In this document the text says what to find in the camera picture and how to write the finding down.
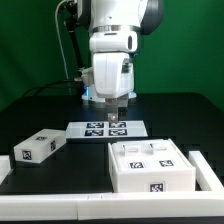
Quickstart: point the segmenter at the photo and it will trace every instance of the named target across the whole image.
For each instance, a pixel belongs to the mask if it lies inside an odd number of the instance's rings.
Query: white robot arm
[[[139,35],[150,34],[161,23],[163,0],[77,0],[77,4],[92,53],[92,69],[83,73],[83,81],[105,99],[109,122],[118,122],[118,107],[127,106],[128,93],[134,89],[132,59]]]

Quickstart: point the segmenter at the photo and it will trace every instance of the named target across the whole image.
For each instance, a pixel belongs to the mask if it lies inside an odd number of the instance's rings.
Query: white cube
[[[65,131],[43,129],[14,147],[15,160],[41,163],[65,143]]]
[[[11,171],[9,156],[0,156],[0,184]]]
[[[194,191],[195,167],[169,140],[109,144],[114,192]]]

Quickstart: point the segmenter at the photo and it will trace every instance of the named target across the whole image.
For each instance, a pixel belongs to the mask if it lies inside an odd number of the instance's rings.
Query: white base
[[[0,196],[0,221],[224,216],[220,192]]]

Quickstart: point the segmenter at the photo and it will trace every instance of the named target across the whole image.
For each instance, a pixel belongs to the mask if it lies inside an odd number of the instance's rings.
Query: cable
[[[52,82],[52,83],[48,83],[44,86],[40,86],[40,87],[34,87],[31,88],[29,90],[27,90],[22,97],[26,97],[30,92],[37,90],[33,96],[37,96],[40,94],[40,92],[42,92],[44,89],[47,88],[52,88],[52,89],[78,89],[78,88],[83,88],[83,85],[76,85],[76,86],[69,86],[69,87],[53,87],[55,85],[60,85],[60,84],[65,84],[65,83],[74,83],[74,80],[62,80],[62,81],[56,81],[56,82]]]
[[[62,0],[57,5],[57,8],[55,10],[55,26],[56,26],[59,46],[60,46],[60,50],[61,50],[61,55],[62,55],[62,59],[63,59],[63,63],[64,63],[64,69],[65,69],[66,78],[69,79],[67,64],[66,64],[66,60],[65,60],[64,49],[63,49],[63,46],[62,46],[61,35],[60,35],[60,30],[59,30],[59,25],[58,25],[58,11],[59,11],[61,5],[64,4],[65,2],[67,2],[67,1],[68,0]]]

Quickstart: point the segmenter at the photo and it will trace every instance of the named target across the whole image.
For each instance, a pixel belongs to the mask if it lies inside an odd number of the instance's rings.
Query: table surface
[[[127,115],[121,120],[143,120],[148,139],[171,138],[186,156],[189,150],[200,150],[224,183],[224,114],[204,96],[194,93],[138,95],[136,102],[129,105]],[[15,145],[45,128],[65,130],[71,121],[106,121],[106,113],[104,109],[83,106],[77,96],[25,97],[0,113],[0,155],[9,154],[13,168],[11,175],[0,185],[0,195],[113,191],[106,142],[66,144],[41,164],[15,162]],[[91,223],[148,221],[149,219],[96,220]],[[150,219],[151,221],[223,223],[222,217]]]

